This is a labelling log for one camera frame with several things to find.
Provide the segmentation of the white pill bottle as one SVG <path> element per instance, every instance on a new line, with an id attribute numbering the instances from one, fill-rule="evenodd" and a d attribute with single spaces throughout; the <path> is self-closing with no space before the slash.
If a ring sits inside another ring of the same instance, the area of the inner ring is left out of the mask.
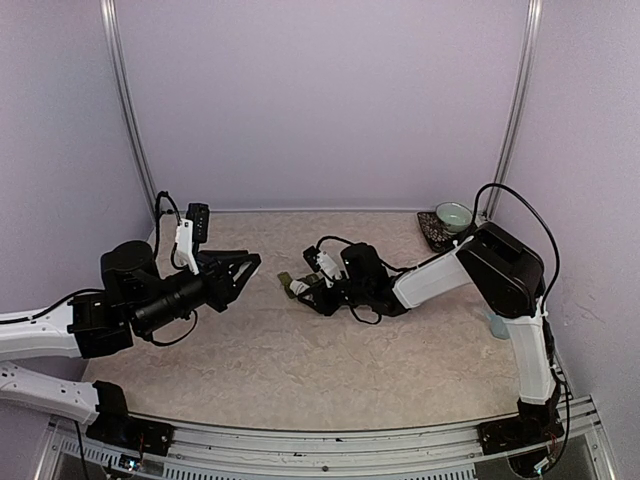
<path id="1" fill-rule="evenodd" d="M 299 296 L 299 295 L 303 294 L 309 288 L 310 288 L 310 286 L 303 285 L 302 283 L 298 282 L 297 280 L 292 280 L 290 285 L 289 285 L 289 289 L 291 290 L 291 292 L 292 292 L 292 294 L 294 296 Z"/>

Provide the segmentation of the green pill organizer box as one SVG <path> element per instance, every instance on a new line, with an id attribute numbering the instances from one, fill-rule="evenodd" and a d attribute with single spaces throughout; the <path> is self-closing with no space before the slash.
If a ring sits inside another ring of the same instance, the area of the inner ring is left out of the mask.
<path id="1" fill-rule="evenodd" d="M 277 278 L 289 299 L 297 298 L 319 280 L 315 273 L 294 279 L 289 272 L 280 272 Z"/>

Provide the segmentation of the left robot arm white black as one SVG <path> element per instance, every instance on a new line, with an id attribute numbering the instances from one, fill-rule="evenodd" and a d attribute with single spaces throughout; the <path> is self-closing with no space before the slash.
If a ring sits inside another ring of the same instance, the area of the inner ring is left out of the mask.
<path id="1" fill-rule="evenodd" d="M 1 398 L 102 430 L 121 445 L 140 434 L 123 390 L 109 382 L 67 381 L 24 369 L 39 357 L 94 359 L 114 355 L 141 339 L 159 348 L 154 334 L 183 319 L 196 323 L 198 308 L 221 313 L 236 301 L 261 264 L 247 250 L 204 250 L 209 208 L 172 204 L 176 233 L 170 253 L 174 273 L 161 276 L 160 243 L 132 240 L 102 255 L 102 288 L 72 292 L 42 310 L 1 317 Z"/>

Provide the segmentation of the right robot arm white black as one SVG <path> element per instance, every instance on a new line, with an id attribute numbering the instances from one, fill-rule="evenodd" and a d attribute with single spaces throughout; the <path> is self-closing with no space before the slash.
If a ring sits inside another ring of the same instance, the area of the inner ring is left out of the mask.
<path id="1" fill-rule="evenodd" d="M 394 268 L 376 249 L 346 242 L 335 262 L 316 243 L 303 253 L 312 275 L 290 282 L 293 297 L 331 316 L 341 308 L 369 308 L 378 320 L 397 317 L 466 285 L 479 292 L 509 335 L 519 373 L 517 414 L 486 422 L 479 432 L 487 450 L 528 445 L 569 432 L 558 404 L 569 389 L 554 367 L 555 339 L 547 299 L 555 284 L 544 277 L 543 260 L 497 224 L 471 222 L 451 247 L 415 266 Z"/>

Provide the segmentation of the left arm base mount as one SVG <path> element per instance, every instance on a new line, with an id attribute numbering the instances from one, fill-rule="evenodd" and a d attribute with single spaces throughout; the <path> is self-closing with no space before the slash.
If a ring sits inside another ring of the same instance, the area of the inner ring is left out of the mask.
<path id="1" fill-rule="evenodd" d="M 105 444 L 165 457 L 174 427 L 168 423 L 101 413 L 86 429 L 88 438 Z"/>

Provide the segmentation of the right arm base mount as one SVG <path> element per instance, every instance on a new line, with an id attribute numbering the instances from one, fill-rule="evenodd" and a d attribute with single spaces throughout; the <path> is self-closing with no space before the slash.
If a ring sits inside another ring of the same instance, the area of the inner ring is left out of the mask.
<path id="1" fill-rule="evenodd" d="M 479 442 L 484 455 L 503 453 L 511 450 L 545 443 L 553 437 L 564 435 L 561 422 L 553 421 L 541 426 L 535 419 L 508 417 L 482 422 L 477 426 Z"/>

